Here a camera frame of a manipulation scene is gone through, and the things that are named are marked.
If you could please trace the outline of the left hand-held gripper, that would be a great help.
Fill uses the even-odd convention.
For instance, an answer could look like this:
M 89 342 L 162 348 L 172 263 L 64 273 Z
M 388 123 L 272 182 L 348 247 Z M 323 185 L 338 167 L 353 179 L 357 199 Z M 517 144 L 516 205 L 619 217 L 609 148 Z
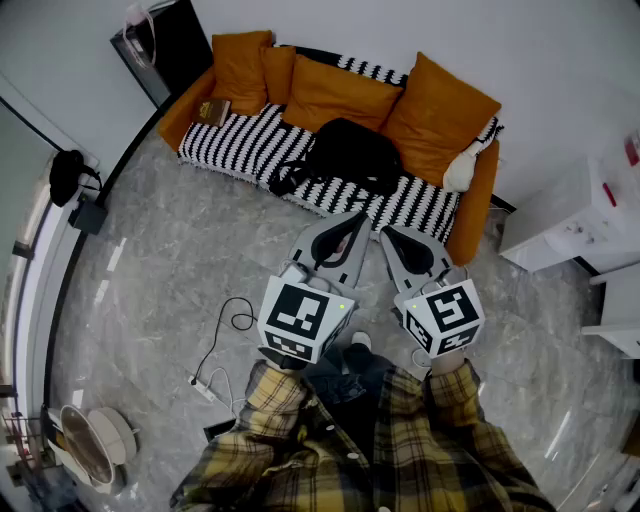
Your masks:
M 372 229 L 363 212 L 327 217 L 295 240 L 270 277 L 258 318 L 262 344 L 305 364 L 319 362 L 348 324 Z

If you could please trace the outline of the orange sofa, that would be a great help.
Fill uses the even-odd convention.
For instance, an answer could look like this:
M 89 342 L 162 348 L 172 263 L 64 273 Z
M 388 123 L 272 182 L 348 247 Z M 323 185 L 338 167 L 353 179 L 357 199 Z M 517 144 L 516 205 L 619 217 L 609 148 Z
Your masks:
M 266 188 L 277 164 L 298 158 L 311 147 L 313 134 L 284 123 L 281 105 L 267 104 L 256 116 L 233 114 L 221 128 L 195 123 L 196 103 L 210 96 L 214 86 L 214 69 L 208 68 L 157 126 L 181 161 Z M 489 213 L 501 129 L 498 119 L 492 119 L 481 131 L 480 140 L 488 147 L 479 154 L 471 185 L 463 193 L 446 193 L 417 177 L 401 177 L 398 192 L 381 198 L 335 179 L 327 184 L 306 182 L 287 199 L 323 216 L 363 210 L 376 230 L 386 225 L 417 228 L 443 242 L 456 264 L 468 264 L 476 255 Z

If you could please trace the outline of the black bag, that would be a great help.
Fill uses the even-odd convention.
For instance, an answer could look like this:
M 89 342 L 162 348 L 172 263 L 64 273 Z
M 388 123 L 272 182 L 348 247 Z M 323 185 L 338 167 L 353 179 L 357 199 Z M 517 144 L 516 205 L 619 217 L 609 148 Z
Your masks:
M 307 180 L 341 179 L 368 193 L 389 197 L 404 175 L 400 153 L 391 140 L 354 121 L 337 118 L 320 127 L 302 157 L 276 166 L 269 190 L 281 197 Z

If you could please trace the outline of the black shoulder bag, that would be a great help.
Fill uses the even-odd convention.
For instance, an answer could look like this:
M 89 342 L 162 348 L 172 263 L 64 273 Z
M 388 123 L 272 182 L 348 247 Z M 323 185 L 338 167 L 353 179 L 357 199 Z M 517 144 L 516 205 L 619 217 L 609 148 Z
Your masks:
M 88 175 L 98 182 L 98 187 L 80 183 L 80 177 Z M 102 180 L 99 174 L 84 163 L 83 154 L 76 149 L 58 152 L 51 163 L 49 174 L 50 198 L 57 207 L 64 207 L 80 187 L 100 192 Z

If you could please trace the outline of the person's right forearm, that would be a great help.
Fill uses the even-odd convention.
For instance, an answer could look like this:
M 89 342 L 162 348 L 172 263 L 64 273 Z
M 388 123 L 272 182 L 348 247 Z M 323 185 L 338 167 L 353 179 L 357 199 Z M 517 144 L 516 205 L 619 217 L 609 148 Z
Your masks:
M 493 458 L 508 445 L 504 432 L 489 423 L 479 402 L 480 379 L 460 352 L 453 361 L 435 360 L 424 381 L 425 401 L 434 425 L 480 458 Z

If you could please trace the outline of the person's left forearm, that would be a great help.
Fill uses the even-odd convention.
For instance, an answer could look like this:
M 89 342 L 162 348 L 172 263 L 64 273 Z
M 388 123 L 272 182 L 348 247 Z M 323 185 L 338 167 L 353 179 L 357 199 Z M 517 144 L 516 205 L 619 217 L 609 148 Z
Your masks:
M 262 358 L 254 364 L 233 434 L 251 454 L 278 452 L 311 434 L 319 401 L 296 370 Z

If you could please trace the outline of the black wristband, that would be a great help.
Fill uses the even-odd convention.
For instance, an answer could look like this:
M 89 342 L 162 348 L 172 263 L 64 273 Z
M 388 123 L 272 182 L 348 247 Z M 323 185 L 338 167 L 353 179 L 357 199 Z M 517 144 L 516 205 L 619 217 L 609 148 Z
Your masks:
M 266 358 L 271 366 L 283 372 L 301 371 L 308 365 L 304 360 L 282 354 L 269 347 L 261 346 L 259 352 Z

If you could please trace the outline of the white power strip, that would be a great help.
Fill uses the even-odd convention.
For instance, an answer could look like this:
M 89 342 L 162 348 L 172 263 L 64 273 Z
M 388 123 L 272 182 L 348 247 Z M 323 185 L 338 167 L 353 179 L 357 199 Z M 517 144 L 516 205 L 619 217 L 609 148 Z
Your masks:
M 215 393 L 197 377 L 190 376 L 188 381 L 191 386 L 209 402 L 213 402 L 217 399 Z

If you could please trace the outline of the black flat tablet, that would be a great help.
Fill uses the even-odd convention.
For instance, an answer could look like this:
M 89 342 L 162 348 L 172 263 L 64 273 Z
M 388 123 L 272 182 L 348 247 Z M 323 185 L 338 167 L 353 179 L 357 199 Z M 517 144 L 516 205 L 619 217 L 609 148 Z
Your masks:
M 223 422 L 216 423 L 214 425 L 204 428 L 205 437 L 208 442 L 211 442 L 216 437 L 228 433 L 236 424 L 236 419 L 232 418 Z

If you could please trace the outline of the brown book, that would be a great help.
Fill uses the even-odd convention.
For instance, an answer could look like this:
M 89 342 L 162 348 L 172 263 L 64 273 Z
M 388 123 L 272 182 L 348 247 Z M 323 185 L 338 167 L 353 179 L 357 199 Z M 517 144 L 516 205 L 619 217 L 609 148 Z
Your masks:
M 231 113 L 231 102 L 225 99 L 206 98 L 196 103 L 193 121 L 214 127 L 222 127 Z

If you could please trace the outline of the round beige appliance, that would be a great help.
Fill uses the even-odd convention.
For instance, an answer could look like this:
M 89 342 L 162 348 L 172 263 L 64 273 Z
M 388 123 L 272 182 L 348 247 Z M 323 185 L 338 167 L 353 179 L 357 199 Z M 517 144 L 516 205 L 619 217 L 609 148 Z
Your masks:
M 43 429 L 56 460 L 83 484 L 107 495 L 122 491 L 124 466 L 138 446 L 136 432 L 118 411 L 102 407 L 84 412 L 67 404 L 46 410 Z

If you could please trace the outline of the small orange cushion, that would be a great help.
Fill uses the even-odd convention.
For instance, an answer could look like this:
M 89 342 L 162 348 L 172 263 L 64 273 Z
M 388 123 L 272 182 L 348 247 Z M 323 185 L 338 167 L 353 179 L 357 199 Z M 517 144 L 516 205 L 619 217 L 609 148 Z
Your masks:
M 268 100 L 286 105 L 289 101 L 296 49 L 292 46 L 261 49 Z

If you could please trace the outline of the plump orange cushion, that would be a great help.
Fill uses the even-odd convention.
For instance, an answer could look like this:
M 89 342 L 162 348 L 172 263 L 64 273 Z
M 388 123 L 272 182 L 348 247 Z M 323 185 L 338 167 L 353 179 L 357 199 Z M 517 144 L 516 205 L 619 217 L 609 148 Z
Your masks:
M 233 113 L 255 116 L 264 108 L 267 90 L 261 55 L 272 40 L 270 30 L 212 36 L 212 97 L 230 101 Z

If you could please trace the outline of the black cabinet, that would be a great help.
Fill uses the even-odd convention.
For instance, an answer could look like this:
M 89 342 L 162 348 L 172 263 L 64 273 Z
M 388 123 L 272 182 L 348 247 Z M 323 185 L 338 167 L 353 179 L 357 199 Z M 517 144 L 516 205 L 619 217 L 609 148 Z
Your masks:
M 155 65 L 145 69 L 137 65 L 125 47 L 123 26 L 110 42 L 154 107 L 162 109 L 212 65 L 213 57 L 191 0 L 162 0 L 143 8 L 151 14 L 155 27 Z M 150 61 L 153 43 L 149 25 L 144 22 L 129 28 L 127 36 L 142 45 L 142 56 Z

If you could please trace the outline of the glass door frame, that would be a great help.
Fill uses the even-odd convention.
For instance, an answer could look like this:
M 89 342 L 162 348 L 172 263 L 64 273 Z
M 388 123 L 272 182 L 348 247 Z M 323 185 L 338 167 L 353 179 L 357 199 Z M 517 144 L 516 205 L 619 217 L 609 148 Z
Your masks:
M 25 416 L 45 400 L 54 311 L 80 235 L 69 223 L 78 200 L 51 200 L 60 149 L 0 96 L 0 385 Z

